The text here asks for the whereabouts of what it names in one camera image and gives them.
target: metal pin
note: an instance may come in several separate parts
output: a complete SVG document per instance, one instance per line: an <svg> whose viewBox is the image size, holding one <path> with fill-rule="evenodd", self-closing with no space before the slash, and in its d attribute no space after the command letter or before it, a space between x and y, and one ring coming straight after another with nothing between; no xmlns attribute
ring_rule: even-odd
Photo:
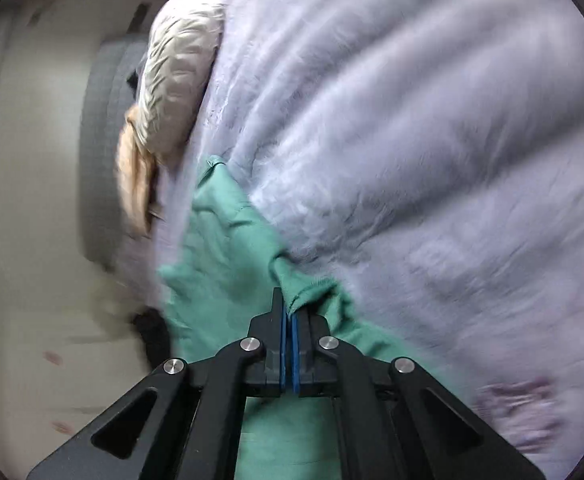
<svg viewBox="0 0 584 480"><path fill-rule="evenodd" d="M168 359L163 364L163 371L167 374L178 374L185 368L185 363L180 359Z"/></svg>
<svg viewBox="0 0 584 480"><path fill-rule="evenodd" d="M409 374L414 371L414 361L407 357L401 357L394 361L394 368L401 374Z"/></svg>
<svg viewBox="0 0 584 480"><path fill-rule="evenodd" d="M334 350L339 345L339 340L331 335L324 335L319 339L319 346L324 350Z"/></svg>
<svg viewBox="0 0 584 480"><path fill-rule="evenodd" d="M255 337L246 337L241 341L241 348L246 352L252 352L261 346L261 341Z"/></svg>

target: triangular cutout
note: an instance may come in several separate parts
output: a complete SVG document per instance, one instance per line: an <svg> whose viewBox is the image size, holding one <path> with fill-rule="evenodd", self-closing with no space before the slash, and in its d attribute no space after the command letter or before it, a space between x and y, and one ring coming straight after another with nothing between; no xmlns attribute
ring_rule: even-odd
<svg viewBox="0 0 584 480"><path fill-rule="evenodd" d="M422 390L421 399L435 425L435 434L449 456L459 455L482 443L481 435L431 389Z"/></svg>
<svg viewBox="0 0 584 480"><path fill-rule="evenodd" d="M156 391L147 390L99 430L92 444L117 458L130 457L155 402Z"/></svg>

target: blue strip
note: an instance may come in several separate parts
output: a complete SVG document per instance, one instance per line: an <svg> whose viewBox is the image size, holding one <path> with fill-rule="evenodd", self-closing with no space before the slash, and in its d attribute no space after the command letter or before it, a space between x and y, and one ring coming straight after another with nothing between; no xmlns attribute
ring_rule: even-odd
<svg viewBox="0 0 584 480"><path fill-rule="evenodd" d="M279 384L281 391L286 389L286 349L288 348L288 310L286 309L285 301L281 301L281 363L279 367Z"/></svg>
<svg viewBox="0 0 584 480"><path fill-rule="evenodd" d="M301 392L298 366L298 329L296 326L296 314L294 314L292 316L292 390L296 394Z"/></svg>

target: gray fabric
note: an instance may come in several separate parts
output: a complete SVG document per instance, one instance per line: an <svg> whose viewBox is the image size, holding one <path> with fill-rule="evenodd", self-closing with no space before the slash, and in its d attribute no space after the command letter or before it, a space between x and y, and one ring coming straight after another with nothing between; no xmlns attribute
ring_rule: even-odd
<svg viewBox="0 0 584 480"><path fill-rule="evenodd" d="M544 378L552 403L526 397L543 416L506 436L551 427L523 450L564 478L584 453L578 10L226 2L190 144L162 175L156 264L178 258L198 163L223 156L301 268L342 280L364 318L456 377L465 402Z"/></svg>
<svg viewBox="0 0 584 480"><path fill-rule="evenodd" d="M146 49L147 36L138 34L104 42L85 90L79 140L79 224L83 254L106 268L114 264L123 233L114 171L118 133L134 103L126 80Z"/></svg>

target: green cloth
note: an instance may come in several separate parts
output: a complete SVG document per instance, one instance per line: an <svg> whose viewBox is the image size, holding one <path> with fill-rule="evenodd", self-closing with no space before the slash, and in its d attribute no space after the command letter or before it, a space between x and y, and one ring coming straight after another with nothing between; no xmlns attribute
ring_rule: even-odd
<svg viewBox="0 0 584 480"><path fill-rule="evenodd" d="M332 335L377 359L411 354L395 337L357 319L336 280L312 278L286 257L274 229L250 205L223 161L211 157L198 181L180 263L161 269L170 287L165 313L177 353L193 362L244 337L253 316L268 312L280 286L288 314L312 305ZM236 478L340 478L328 399L248 399Z"/></svg>

